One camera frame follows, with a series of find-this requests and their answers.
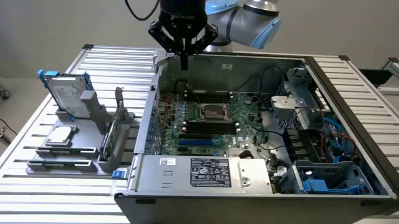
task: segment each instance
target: motherboard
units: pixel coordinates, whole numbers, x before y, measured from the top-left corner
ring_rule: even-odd
[[[165,96],[162,154],[266,159],[267,134],[257,130],[263,129],[265,101],[241,93]]]

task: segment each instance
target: metal frame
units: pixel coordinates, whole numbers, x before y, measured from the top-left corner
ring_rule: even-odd
[[[153,55],[155,49],[137,49],[130,47],[95,46],[93,49],[81,51],[67,73],[81,73],[89,71],[93,77],[95,89],[101,102],[106,104],[109,109],[114,110],[115,101],[113,90],[118,85],[125,86],[125,99],[129,110],[143,114],[143,102],[147,99],[149,88],[143,88],[149,82],[141,82],[141,79],[149,79],[154,75]],[[356,75],[352,69],[346,69],[344,61],[338,56],[318,55],[291,55],[291,54],[270,54],[257,53],[259,56],[298,58],[314,57],[320,67],[328,73],[334,89],[340,92],[344,100],[350,104],[362,125],[368,131],[390,129],[372,128],[370,123],[365,123],[365,119],[360,116],[376,115],[373,110],[388,116],[392,115],[378,100],[381,107],[369,107],[364,110],[361,104],[354,104],[350,94],[361,97],[361,99],[374,97],[364,82],[356,85],[342,84],[345,81],[353,80]],[[25,171],[26,160],[31,159],[33,147],[42,144],[45,136],[49,134],[53,122],[55,122],[55,102],[51,96],[47,96],[31,119],[25,125],[11,146],[0,157],[0,223],[129,223],[114,198],[110,196],[111,179],[99,178],[98,176],[82,176],[75,178],[46,178],[29,177]],[[125,152],[125,165],[130,165],[133,161],[133,151],[135,138],[139,132],[142,119],[137,119],[133,125],[127,149]],[[390,163],[396,166],[396,155],[398,150],[382,148],[384,153],[389,157]],[[126,189],[127,181],[117,181],[117,190]]]

